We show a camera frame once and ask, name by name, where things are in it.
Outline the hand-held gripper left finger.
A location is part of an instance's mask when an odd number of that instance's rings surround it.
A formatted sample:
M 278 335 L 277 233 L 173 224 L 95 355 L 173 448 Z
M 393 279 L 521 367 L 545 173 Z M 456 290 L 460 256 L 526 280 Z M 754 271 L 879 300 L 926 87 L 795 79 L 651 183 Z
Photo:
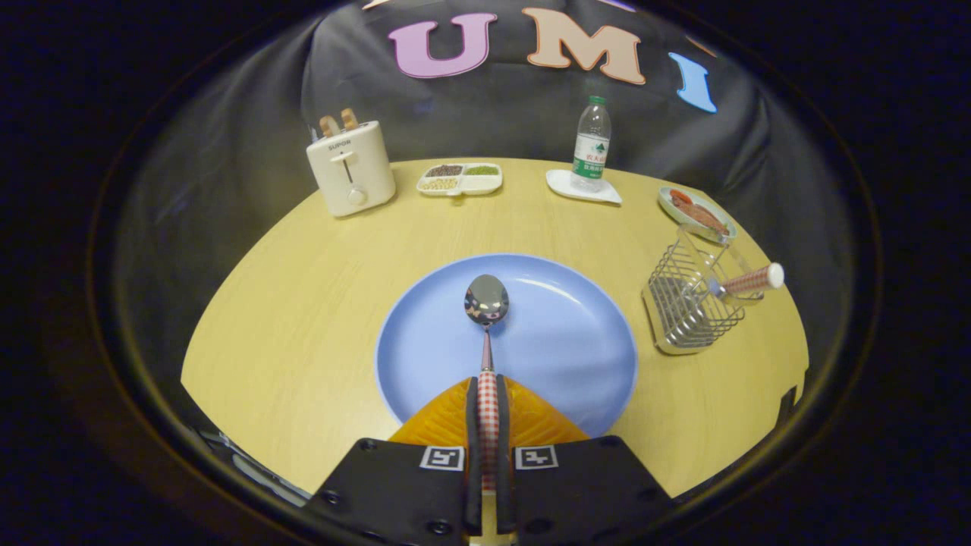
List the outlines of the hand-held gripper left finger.
M 413 415 L 406 432 L 451 422 L 454 440 L 360 438 L 306 508 L 364 543 L 466 543 L 482 535 L 476 378 Z

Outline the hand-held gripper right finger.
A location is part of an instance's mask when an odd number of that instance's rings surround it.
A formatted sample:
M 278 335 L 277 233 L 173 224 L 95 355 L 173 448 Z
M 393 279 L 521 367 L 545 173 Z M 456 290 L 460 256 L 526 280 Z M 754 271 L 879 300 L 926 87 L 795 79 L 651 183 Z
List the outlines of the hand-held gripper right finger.
M 590 438 L 499 375 L 496 531 L 519 543 L 624 543 L 675 501 L 616 435 Z

